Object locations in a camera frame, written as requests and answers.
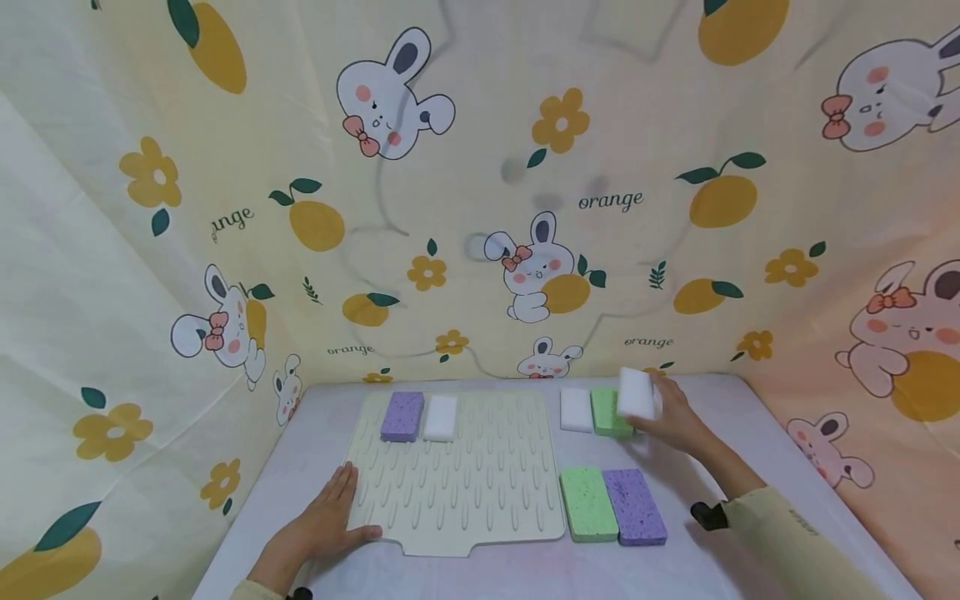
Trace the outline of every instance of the beige sleeve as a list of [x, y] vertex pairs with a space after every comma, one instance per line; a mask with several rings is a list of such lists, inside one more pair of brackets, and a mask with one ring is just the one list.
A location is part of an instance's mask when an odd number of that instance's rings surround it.
[[795, 600], [886, 600], [874, 582], [774, 488], [724, 504], [733, 529]]
[[283, 600], [283, 597], [258, 583], [244, 580], [230, 595], [230, 600]]

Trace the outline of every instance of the hand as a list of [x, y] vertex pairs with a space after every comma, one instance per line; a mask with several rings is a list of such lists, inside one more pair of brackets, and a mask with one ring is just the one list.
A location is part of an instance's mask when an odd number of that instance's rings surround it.
[[353, 464], [337, 467], [303, 513], [267, 542], [247, 579], [284, 596], [307, 560], [329, 560], [379, 539], [383, 530], [377, 525], [347, 530], [357, 478]]
[[635, 429], [666, 442], [681, 452], [699, 458], [717, 440], [709, 427], [697, 417], [686, 400], [686, 394], [673, 379], [652, 374], [654, 385], [660, 390], [663, 412], [657, 420], [628, 416], [626, 421]]

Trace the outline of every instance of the cartoon bunny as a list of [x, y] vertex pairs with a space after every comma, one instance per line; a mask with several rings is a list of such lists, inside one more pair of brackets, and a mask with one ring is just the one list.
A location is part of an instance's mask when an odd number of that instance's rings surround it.
[[573, 273], [573, 253], [554, 243], [556, 233], [557, 217], [547, 210], [530, 224], [531, 246], [518, 246], [505, 231], [490, 234], [484, 242], [487, 260], [500, 261], [503, 281], [516, 294], [507, 308], [511, 319], [538, 323], [549, 317], [546, 295], [540, 290], [550, 279]]
[[837, 93], [821, 104], [823, 136], [867, 152], [915, 127], [938, 132], [960, 121], [960, 89], [944, 93], [942, 71], [960, 64], [960, 28], [937, 43], [897, 39], [851, 60]]
[[538, 338], [534, 342], [533, 356], [520, 361], [516, 370], [531, 379], [560, 379], [570, 372], [570, 361], [584, 355], [584, 349], [579, 346], [564, 348], [560, 354], [551, 354], [552, 347], [550, 338]]
[[869, 488], [874, 484], [874, 470], [870, 465], [854, 456], [844, 456], [833, 445], [834, 440], [846, 433], [848, 426], [846, 415], [829, 413], [823, 415], [817, 424], [791, 419], [786, 424], [786, 432], [832, 488], [843, 479], [850, 479], [859, 488]]
[[287, 362], [283, 366], [284, 373], [274, 371], [274, 392], [279, 399], [279, 403], [276, 405], [276, 424], [281, 427], [294, 417], [294, 413], [300, 406], [300, 391], [303, 389], [303, 382], [294, 373], [299, 366], [300, 357], [291, 354], [287, 356]]
[[247, 297], [235, 285], [227, 286], [216, 265], [204, 273], [204, 284], [219, 307], [209, 317], [183, 315], [170, 330], [170, 342], [177, 354], [193, 358], [202, 350], [213, 352], [224, 366], [243, 365], [250, 391], [263, 374], [267, 357], [257, 340], [250, 337], [247, 326]]
[[360, 60], [337, 77], [337, 98], [347, 118], [344, 129], [357, 138], [364, 156], [403, 158], [420, 130], [443, 135], [456, 112], [453, 101], [437, 94], [417, 102], [407, 85], [430, 58], [430, 38], [418, 27], [394, 42], [386, 62]]
[[836, 353], [837, 362], [876, 397], [893, 393], [893, 377], [907, 372], [910, 352], [932, 350], [960, 360], [960, 260], [930, 272], [923, 294], [902, 285], [914, 264], [903, 262], [880, 277], [876, 294], [851, 323], [860, 342]]

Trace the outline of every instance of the green sponge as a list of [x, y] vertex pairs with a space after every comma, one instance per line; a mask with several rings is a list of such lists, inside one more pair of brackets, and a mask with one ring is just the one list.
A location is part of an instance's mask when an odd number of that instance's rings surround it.
[[620, 528], [599, 468], [565, 468], [560, 474], [560, 488], [574, 541], [616, 540]]
[[634, 428], [616, 414], [614, 388], [590, 390], [590, 407], [593, 409], [593, 432], [598, 436], [629, 438], [634, 435]]

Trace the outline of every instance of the white melamine sponge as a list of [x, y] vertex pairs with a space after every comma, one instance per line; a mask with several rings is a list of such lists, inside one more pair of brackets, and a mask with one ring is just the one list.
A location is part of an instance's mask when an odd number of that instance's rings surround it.
[[453, 442], [457, 433], [457, 397], [431, 396], [426, 406], [423, 438], [428, 442]]
[[620, 390], [616, 396], [617, 415], [658, 419], [661, 410], [658, 400], [658, 397], [654, 397], [654, 382], [650, 379], [650, 373], [626, 367], [620, 369]]
[[566, 431], [593, 433], [593, 411], [589, 390], [560, 390], [560, 428]]

